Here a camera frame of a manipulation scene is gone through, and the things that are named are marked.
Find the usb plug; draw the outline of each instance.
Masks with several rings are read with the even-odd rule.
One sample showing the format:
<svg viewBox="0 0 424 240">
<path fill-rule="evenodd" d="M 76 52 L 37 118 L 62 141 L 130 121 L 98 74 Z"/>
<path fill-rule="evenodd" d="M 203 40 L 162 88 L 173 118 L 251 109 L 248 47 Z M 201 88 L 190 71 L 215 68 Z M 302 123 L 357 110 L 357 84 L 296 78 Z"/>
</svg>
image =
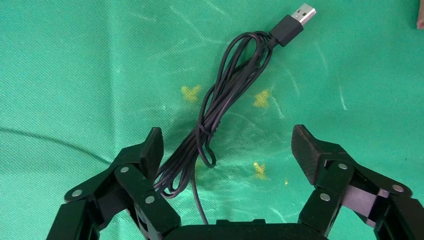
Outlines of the usb plug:
<svg viewBox="0 0 424 240">
<path fill-rule="evenodd" d="M 277 44 L 285 47 L 293 40 L 302 30 L 304 25 L 316 14 L 315 8 L 303 4 L 291 16 L 286 15 L 271 31 L 269 35 L 272 39 L 268 42 L 268 46 L 272 49 Z"/>
</svg>

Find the green fabric surface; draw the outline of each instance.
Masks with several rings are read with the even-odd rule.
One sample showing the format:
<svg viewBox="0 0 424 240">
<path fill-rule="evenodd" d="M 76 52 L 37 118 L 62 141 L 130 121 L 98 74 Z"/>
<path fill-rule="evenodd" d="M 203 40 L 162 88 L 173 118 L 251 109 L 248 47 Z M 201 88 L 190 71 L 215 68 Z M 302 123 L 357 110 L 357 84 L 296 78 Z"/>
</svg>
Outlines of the green fabric surface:
<svg viewBox="0 0 424 240">
<path fill-rule="evenodd" d="M 424 201 L 419 1 L 307 3 L 316 16 L 223 117 L 211 145 L 217 166 L 196 167 L 210 223 L 297 221 L 313 187 L 291 154 L 295 124 Z M 162 128 L 169 157 L 195 126 L 227 44 L 269 31 L 301 4 L 1 1 L 0 239 L 45 239 L 64 194 L 151 127 Z M 202 223 L 190 187 L 169 203 L 183 225 Z M 142 238 L 126 212 L 101 232 Z M 374 235 L 343 208 L 329 238 Z"/>
</svg>

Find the yellow tape mark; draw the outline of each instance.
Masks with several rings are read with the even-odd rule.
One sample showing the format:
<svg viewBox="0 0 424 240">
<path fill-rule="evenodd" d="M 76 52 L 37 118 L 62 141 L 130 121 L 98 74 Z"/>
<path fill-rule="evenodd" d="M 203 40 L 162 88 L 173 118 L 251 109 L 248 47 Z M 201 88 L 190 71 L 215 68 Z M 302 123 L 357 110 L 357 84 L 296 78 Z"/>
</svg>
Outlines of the yellow tape mark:
<svg viewBox="0 0 424 240">
<path fill-rule="evenodd" d="M 267 179 L 267 176 L 265 175 L 265 164 L 259 165 L 257 162 L 254 162 L 253 167 L 256 171 L 255 176 L 258 179 L 262 179 L 262 180 Z"/>
<path fill-rule="evenodd" d="M 267 108 L 268 98 L 271 97 L 271 92 L 268 89 L 265 89 L 256 94 L 254 97 L 256 98 L 256 101 L 254 101 L 253 106 L 257 108 Z"/>
<path fill-rule="evenodd" d="M 200 85 L 197 85 L 193 87 L 192 89 L 190 89 L 188 86 L 182 86 L 181 87 L 182 97 L 190 103 L 197 102 L 198 97 L 196 95 L 198 94 L 200 89 L 201 89 Z"/>
</svg>

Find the black wire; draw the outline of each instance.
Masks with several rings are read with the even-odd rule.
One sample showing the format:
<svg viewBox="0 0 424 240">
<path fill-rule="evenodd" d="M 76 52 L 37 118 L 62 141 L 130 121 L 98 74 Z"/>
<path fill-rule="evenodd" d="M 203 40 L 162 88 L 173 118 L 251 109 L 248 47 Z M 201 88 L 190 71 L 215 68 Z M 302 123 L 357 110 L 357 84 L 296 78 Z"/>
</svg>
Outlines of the black wire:
<svg viewBox="0 0 424 240">
<path fill-rule="evenodd" d="M 222 57 L 216 83 L 204 97 L 197 125 L 157 172 L 158 182 L 154 187 L 165 198 L 176 197 L 186 189 L 191 180 L 194 200 L 204 224 L 208 224 L 208 220 L 196 188 L 196 160 L 200 156 L 208 168 L 215 167 L 217 159 L 210 148 L 211 139 L 225 112 L 255 82 L 268 65 L 273 53 L 272 47 L 269 46 L 270 40 L 271 37 L 268 33 L 256 31 L 240 34 L 229 44 Z M 252 57 L 238 64 L 250 41 L 256 43 Z M 228 60 L 230 52 L 237 44 L 232 57 Z M 209 162 L 203 147 L 209 154 L 211 162 Z M 180 175 L 179 182 L 174 188 L 173 183 L 178 175 Z"/>
</svg>

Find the black usb cable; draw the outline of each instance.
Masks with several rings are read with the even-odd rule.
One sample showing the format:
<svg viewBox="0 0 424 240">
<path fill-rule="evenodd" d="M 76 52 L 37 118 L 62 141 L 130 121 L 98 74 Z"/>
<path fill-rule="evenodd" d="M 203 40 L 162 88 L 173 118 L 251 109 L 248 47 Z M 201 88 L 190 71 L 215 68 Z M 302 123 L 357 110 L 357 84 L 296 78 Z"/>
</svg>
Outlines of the black usb cable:
<svg viewBox="0 0 424 240">
<path fill-rule="evenodd" d="M 229 44 L 222 57 L 216 83 L 204 97 L 197 125 L 171 157 L 159 168 L 156 175 L 158 182 L 154 187 L 165 198 L 176 197 L 186 189 L 191 180 L 194 200 L 204 224 L 208 224 L 208 220 L 199 200 L 195 179 L 195 163 L 198 156 L 201 157 L 208 168 L 213 168 L 216 165 L 217 159 L 209 145 L 221 118 L 267 67 L 274 47 L 277 45 L 286 46 L 304 29 L 303 25 L 315 13 L 314 8 L 303 4 L 291 16 L 286 15 L 269 31 L 269 34 L 264 31 L 255 31 L 245 32 L 237 36 Z M 250 41 L 256 43 L 256 49 L 251 58 L 239 63 L 240 57 Z M 236 45 L 234 53 L 228 59 L 230 52 Z M 177 187 L 174 188 L 173 183 L 178 175 L 180 175 L 179 182 Z"/>
</svg>

